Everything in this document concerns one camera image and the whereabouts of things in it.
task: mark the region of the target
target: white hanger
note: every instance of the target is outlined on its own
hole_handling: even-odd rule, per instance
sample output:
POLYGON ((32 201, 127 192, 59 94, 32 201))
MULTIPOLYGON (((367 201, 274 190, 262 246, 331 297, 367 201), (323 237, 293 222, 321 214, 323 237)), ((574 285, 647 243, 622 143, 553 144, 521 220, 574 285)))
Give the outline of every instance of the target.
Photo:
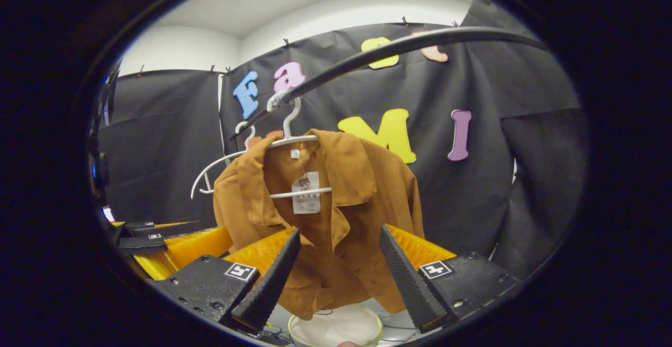
MULTIPOLYGON (((271 96, 271 98, 268 100, 266 104, 266 109, 269 112, 276 110, 278 108, 279 100, 281 100, 281 97, 285 93, 286 91, 281 91, 271 96)), ((284 144, 300 143, 302 141, 316 141, 318 139, 318 137, 313 134, 310 134, 308 136, 292 137, 292 131, 290 130, 290 122, 292 122, 298 116, 298 112, 301 110, 301 98, 295 98, 293 102, 295 103, 295 107, 293 108, 292 112, 290 112, 290 114, 287 115, 285 120, 282 122, 282 132, 284 134, 284 138, 270 144, 268 146, 268 149, 275 148, 276 146, 282 146, 284 144)), ((320 194, 322 192, 331 192, 331 187, 324 187, 324 188, 318 188, 316 190, 306 190, 298 192, 285 192, 283 194, 272 194, 271 198, 291 198, 299 195, 320 194)))
MULTIPOLYGON (((281 96, 283 96, 287 91, 281 91, 279 93, 276 93, 275 95, 271 96, 269 98, 266 108, 269 110, 269 112, 272 112, 276 109, 279 108, 280 106, 280 101, 281 101, 281 96)), ((283 139, 280 139, 278 141, 274 141, 268 146, 268 149, 270 148, 275 148, 276 146, 283 146, 284 144, 291 144, 291 143, 300 143, 303 141, 316 141, 318 139, 317 136, 310 134, 307 136, 298 136, 298 137, 292 137, 292 131, 290 130, 290 122, 292 122, 297 116, 298 113, 301 110, 301 98, 296 98, 293 100, 295 103, 295 107, 293 108, 292 112, 290 112, 289 115, 285 118, 285 120, 282 122, 282 132, 283 132, 283 139)), ((246 121, 243 121, 241 123, 238 123, 236 126, 236 133, 240 128, 247 124, 246 121)), ((205 177, 206 180, 206 187, 208 189, 204 190, 202 188, 199 188, 198 190, 202 194, 211 194, 214 192, 214 190, 211 188, 211 185, 209 184, 209 179, 208 179, 208 170, 211 169, 214 165, 217 163, 220 163, 222 161, 228 161, 231 158, 234 158, 236 156, 243 155, 247 149, 249 148, 249 141, 254 137, 255 135, 255 128, 254 126, 250 127, 252 129, 252 134, 250 134, 249 137, 245 139, 245 150, 244 151, 238 151, 237 153, 229 154, 227 156, 223 156, 219 160, 216 160, 212 162, 210 165, 206 166, 206 168, 201 171, 201 173, 196 177, 196 180, 194 181, 194 185, 192 186, 192 192, 191 192, 191 199, 194 198, 194 190, 196 189, 196 184, 199 182, 201 177, 205 177)), ((290 198, 293 196, 298 196, 298 195, 310 195, 310 194, 320 194, 322 192, 331 192, 331 187, 324 187, 324 188, 318 188, 316 190, 307 190, 307 191, 299 191, 299 192, 285 192, 283 194, 273 194, 271 195, 271 198, 290 198)))
MULTIPOLYGON (((247 121, 243 121, 243 122, 238 123, 238 125, 236 126, 236 133, 245 124, 247 124, 247 121)), ((237 153, 233 153, 233 154, 223 156, 219 160, 216 160, 216 161, 212 162, 210 165, 207 165, 206 168, 204 168, 203 171, 201 171, 201 173, 196 177, 196 180, 194 181, 194 185, 192 186, 192 193, 190 195, 192 199, 194 198, 194 190, 196 189, 196 184, 199 182, 199 180, 201 180, 201 177, 205 177, 206 187, 208 187, 208 189, 204 190, 203 188, 199 188, 198 190, 202 194, 211 194, 212 192, 214 192, 214 189, 212 189, 211 185, 209 184, 208 170, 210 170, 212 168, 212 166, 214 166, 217 163, 220 163, 222 161, 226 161, 226 165, 228 166, 229 165, 229 160, 231 158, 235 158, 236 156, 243 155, 247 151, 247 149, 249 149, 250 140, 254 137, 255 132, 256 132, 254 126, 250 127, 250 129, 252 129, 252 134, 250 134, 249 137, 247 137, 245 139, 245 150, 238 151, 237 153)))

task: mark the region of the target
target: black fabric curtain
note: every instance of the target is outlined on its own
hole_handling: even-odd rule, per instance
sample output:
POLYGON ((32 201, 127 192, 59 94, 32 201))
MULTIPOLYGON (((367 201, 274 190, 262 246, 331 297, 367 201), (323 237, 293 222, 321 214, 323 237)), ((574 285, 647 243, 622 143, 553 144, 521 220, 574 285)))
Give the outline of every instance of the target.
MULTIPOLYGON (((462 25, 533 36, 488 0, 474 0, 462 25)), ((518 168, 492 261, 524 277, 557 247, 579 205, 590 149, 588 122, 571 80, 550 53, 504 43, 468 48, 492 87, 518 168)))
POLYGON ((199 172, 223 155, 217 90, 218 75, 201 70, 118 79, 111 124, 99 133, 115 219, 215 225, 212 198, 189 194, 199 172))

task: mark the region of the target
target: wire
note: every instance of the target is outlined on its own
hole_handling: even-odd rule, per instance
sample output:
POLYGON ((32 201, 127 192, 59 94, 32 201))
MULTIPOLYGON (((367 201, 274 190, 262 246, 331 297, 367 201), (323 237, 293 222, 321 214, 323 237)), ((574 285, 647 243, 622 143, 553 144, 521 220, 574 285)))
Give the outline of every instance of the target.
POLYGON ((401 330, 418 330, 418 328, 400 328, 398 326, 389 326, 389 325, 383 325, 382 327, 391 329, 401 329, 401 330))
POLYGON ((279 327, 278 325, 273 325, 273 324, 271 324, 271 323, 266 323, 266 326, 273 327, 273 328, 279 328, 279 331, 278 331, 278 332, 271 332, 271 331, 269 331, 269 332, 271 333, 271 335, 273 335, 273 337, 276 337, 276 338, 277 338, 277 337, 278 337, 278 334, 279 334, 279 333, 282 333, 282 328, 279 327))
POLYGON ((287 340, 286 338, 282 338, 282 337, 280 337, 280 336, 278 336, 278 339, 282 339, 282 340, 284 340, 285 342, 290 342, 290 343, 292 343, 293 345, 296 345, 296 347, 310 347, 309 345, 306 345, 306 344, 302 344, 302 343, 296 342, 296 340, 294 340, 294 339, 292 338, 292 334, 290 334, 290 333, 288 333, 288 332, 282 332, 282 333, 279 333, 279 335, 283 335, 284 333, 287 334, 287 336, 289 337, 289 340, 287 340))

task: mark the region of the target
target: paper tag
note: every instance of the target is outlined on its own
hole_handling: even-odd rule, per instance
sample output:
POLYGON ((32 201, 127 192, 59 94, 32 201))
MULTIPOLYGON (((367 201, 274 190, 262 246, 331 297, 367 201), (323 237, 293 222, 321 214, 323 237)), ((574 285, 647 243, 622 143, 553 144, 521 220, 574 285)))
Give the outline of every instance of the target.
MULTIPOLYGON (((292 184, 292 192, 317 190, 320 187, 318 172, 307 172, 292 184)), ((320 194, 298 195, 292 197, 295 215, 320 213, 320 194)))

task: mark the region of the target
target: black backdrop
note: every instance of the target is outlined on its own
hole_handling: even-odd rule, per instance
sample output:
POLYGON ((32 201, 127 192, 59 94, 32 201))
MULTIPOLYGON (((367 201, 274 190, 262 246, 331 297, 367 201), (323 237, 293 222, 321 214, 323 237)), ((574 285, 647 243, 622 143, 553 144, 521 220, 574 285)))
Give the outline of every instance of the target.
POLYGON ((222 156, 217 81, 217 75, 200 70, 161 70, 118 80, 111 124, 99 134, 116 220, 215 225, 212 200, 192 200, 189 193, 198 173, 222 156))

